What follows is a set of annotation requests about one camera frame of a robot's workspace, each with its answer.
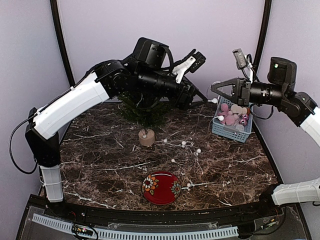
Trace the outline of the small green christmas tree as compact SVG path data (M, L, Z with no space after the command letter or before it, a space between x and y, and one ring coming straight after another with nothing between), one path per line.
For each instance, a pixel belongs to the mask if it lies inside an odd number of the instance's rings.
M127 121L140 127L139 143L150 147L155 143L154 128L165 124L165 117L172 109L167 102L162 102L161 96L152 93L125 91L117 96L121 101L119 113Z

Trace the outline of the white ball string lights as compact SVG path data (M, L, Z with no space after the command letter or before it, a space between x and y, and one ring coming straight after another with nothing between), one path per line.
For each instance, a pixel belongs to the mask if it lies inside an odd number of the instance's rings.
M168 171L179 177L182 186L212 185L220 168L212 167L214 145L220 140L210 131L217 104L211 101L189 110L172 109L164 125L155 129L155 144L146 148L144 172Z

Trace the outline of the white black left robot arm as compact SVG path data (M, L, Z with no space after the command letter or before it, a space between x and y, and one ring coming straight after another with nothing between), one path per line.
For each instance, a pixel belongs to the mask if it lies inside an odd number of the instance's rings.
M59 130L90 108L124 92L165 97L181 110L203 105L207 98L186 74L197 71L205 61L206 57L196 50L174 61L166 44L141 37L125 59L96 64L75 86L47 105L30 110L24 121L25 139L41 169L50 208L58 217L67 218L71 213L63 201Z

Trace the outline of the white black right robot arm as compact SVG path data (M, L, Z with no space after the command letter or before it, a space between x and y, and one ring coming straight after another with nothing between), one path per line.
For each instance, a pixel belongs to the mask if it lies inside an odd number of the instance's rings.
M272 57L267 75L268 83L245 78L233 78L211 86L211 91L234 104L251 107L270 105L289 119L316 144L320 143L320 108L305 92L296 92L297 64L281 57ZM255 213L266 217L275 206L291 203L320 205L319 178L292 184L273 184L259 197Z

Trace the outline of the white felt ornament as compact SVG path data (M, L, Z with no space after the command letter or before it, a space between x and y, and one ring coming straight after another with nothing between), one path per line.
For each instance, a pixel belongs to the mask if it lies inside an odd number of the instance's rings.
M248 113L248 110L246 107L244 106L239 106L237 104L233 104L231 107L230 107L230 111L233 113L233 114L237 114L237 115L245 115Z

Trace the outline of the pink fluffy pompom ornament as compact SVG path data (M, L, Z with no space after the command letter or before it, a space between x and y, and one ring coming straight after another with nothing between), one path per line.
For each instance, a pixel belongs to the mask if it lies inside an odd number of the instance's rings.
M220 110L221 110L222 112L228 112L228 111L229 111L229 106L228 106L228 104L227 104L227 103L222 103L222 104L220 105Z

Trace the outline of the pink glitter bauble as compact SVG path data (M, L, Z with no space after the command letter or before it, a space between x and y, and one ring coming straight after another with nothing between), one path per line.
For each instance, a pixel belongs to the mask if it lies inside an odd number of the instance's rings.
M243 114L242 116L241 116L241 118L243 119L243 120L248 120L250 117L249 117L249 115L248 114Z
M241 125L243 125L243 126L246 126L246 125L248 124L248 122L247 122L246 119L241 119L241 120L239 121L239 123L240 123Z

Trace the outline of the pink felt ornament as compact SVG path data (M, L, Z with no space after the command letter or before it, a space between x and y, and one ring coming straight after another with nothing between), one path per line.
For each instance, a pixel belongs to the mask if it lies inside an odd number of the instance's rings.
M236 119L235 119L234 115L232 113L227 112L227 111L219 112L218 119L222 124L225 124L227 126L232 126L236 123Z

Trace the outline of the light blue plastic basket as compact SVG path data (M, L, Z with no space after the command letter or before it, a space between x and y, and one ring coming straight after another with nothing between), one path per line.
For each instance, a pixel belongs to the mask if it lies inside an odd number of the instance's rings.
M249 115L249 119L247 120L247 125L244 126L244 131L237 131L236 125L240 124L240 120L242 119L242 115L239 114L233 114L235 117L235 124L234 125L225 125L222 124L218 119L218 113L224 112L221 111L221 104L226 103L229 107L229 112L231 112L231 106L234 104L231 101L227 100L224 97L220 97L218 99L217 109L215 112L215 115L212 119L212 133L217 134L222 137L226 137L232 140L235 140L237 142L245 143L247 138L250 136L252 132L252 124L253 124L253 116L252 114Z

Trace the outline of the white knitted ball ornament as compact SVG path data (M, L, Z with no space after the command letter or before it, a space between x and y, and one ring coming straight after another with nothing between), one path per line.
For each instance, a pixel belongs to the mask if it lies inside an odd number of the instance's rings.
M237 131L244 131L245 130L245 126L244 125L242 125L242 124L237 124L236 126L235 126L235 129L237 130Z

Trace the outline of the red floral plate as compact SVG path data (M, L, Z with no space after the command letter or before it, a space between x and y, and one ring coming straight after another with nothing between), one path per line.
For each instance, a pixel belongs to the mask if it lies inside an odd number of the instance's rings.
M168 171L155 171L147 175L141 184L143 196L152 204L169 205L181 194L182 185L176 175Z

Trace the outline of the small circuit board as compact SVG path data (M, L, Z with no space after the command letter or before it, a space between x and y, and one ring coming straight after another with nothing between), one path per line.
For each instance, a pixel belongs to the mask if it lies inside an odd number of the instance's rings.
M71 227L71 231L77 234L89 234L90 231L84 226L73 224Z

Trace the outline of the black front rail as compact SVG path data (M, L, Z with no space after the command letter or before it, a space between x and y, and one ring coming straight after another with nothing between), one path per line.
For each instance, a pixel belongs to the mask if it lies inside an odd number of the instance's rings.
M199 222L218 220L226 223L247 222L259 217L269 217L281 213L274 207L261 207L259 202L239 206L210 208L203 210L183 211L135 211L91 207L73 203L66 203L66 207L76 213L80 221L90 223L104 223L115 221L125 222Z

